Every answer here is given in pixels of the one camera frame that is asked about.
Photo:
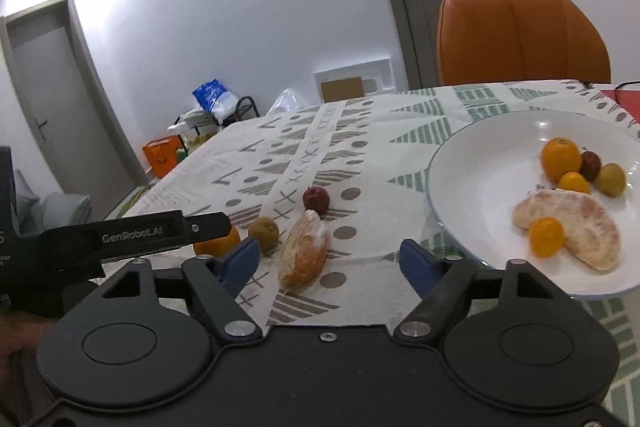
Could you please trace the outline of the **person's hand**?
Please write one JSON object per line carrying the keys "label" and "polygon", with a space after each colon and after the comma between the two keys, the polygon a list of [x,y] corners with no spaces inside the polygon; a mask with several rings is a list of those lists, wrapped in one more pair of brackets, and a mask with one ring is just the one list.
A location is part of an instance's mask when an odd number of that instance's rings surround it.
{"label": "person's hand", "polygon": [[1,315],[1,425],[21,426],[39,398],[35,353],[55,320],[29,313]]}

